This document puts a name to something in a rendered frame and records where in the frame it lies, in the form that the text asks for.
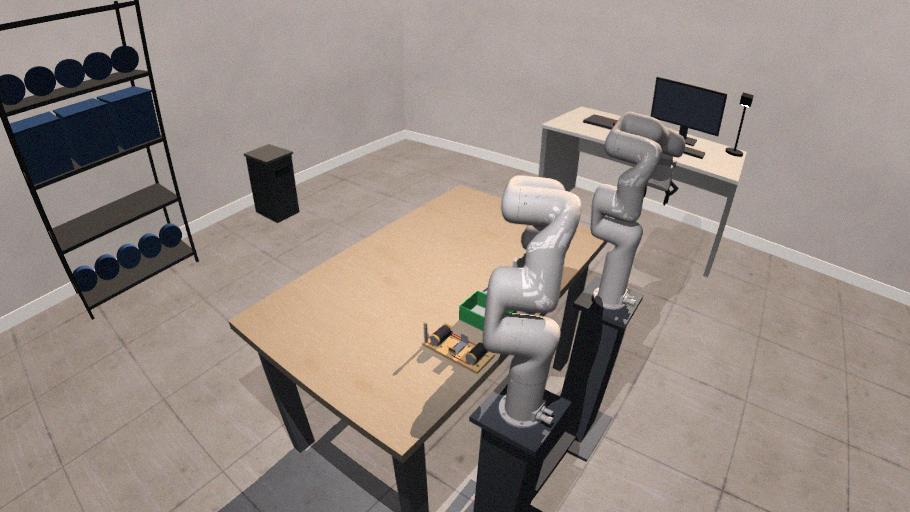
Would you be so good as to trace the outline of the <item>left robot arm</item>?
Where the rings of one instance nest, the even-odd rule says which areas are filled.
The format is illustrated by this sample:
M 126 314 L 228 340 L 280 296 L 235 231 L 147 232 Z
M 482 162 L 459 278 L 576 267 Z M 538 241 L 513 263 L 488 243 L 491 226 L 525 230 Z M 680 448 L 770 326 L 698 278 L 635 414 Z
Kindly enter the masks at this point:
M 501 418 L 517 428 L 533 427 L 541 420 L 551 425 L 553 418 L 545 413 L 551 416 L 553 411 L 546 408 L 543 395 L 560 340 L 559 325 L 543 316 L 506 312 L 555 310 L 581 201 L 556 180 L 515 176 L 503 193 L 501 211 L 507 222 L 528 225 L 521 236 L 526 254 L 515 258 L 512 267 L 498 267 L 490 276 L 483 346 L 492 353 L 514 355 L 507 393 L 499 403 Z

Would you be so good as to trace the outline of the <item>black battery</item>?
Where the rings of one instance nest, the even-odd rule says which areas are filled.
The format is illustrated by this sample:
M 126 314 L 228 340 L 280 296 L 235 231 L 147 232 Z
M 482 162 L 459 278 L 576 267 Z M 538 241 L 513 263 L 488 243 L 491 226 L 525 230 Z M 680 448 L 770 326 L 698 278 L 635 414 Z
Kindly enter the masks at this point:
M 486 352 L 487 350 L 484 348 L 483 343 L 480 342 L 468 353 L 468 355 L 474 357 L 475 364 Z
M 450 334 L 451 334 L 450 327 L 447 325 L 443 325 L 436 332 L 434 332 L 431 336 L 437 338 L 438 344 L 439 344 Z

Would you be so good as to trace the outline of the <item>green box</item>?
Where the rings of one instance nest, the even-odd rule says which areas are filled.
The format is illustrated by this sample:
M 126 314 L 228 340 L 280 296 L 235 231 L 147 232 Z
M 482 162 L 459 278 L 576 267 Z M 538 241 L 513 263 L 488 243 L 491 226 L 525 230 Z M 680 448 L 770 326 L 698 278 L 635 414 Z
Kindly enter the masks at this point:
M 459 305 L 459 321 L 483 332 L 487 294 L 476 291 Z

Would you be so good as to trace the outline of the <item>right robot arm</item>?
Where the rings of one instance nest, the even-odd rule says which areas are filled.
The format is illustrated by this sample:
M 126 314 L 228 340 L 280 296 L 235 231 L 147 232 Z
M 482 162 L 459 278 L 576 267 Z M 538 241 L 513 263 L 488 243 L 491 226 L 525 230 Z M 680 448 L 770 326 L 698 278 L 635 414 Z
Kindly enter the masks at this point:
M 615 245 L 606 255 L 600 286 L 593 293 L 594 301 L 603 308 L 618 310 L 627 303 L 635 304 L 626 288 L 643 235 L 636 221 L 645 186 L 658 164 L 676 167 L 673 157 L 683 155 L 684 140 L 658 119 L 634 112 L 624 113 L 606 138 L 605 151 L 610 157 L 637 164 L 619 177 L 617 187 L 600 185 L 592 200 L 592 235 Z

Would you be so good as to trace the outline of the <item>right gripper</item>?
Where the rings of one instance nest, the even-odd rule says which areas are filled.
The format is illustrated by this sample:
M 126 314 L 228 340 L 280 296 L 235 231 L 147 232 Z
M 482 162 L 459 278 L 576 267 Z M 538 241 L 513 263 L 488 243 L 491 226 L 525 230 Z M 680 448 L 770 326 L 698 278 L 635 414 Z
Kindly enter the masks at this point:
M 672 181 L 672 173 L 673 166 L 663 166 L 658 164 L 658 167 L 646 184 L 649 187 L 665 191 L 666 196 L 663 202 L 664 206 L 666 203 L 668 203 L 669 196 L 673 195 L 678 190 L 678 187 Z M 669 190 L 670 186 L 674 188 L 672 191 Z

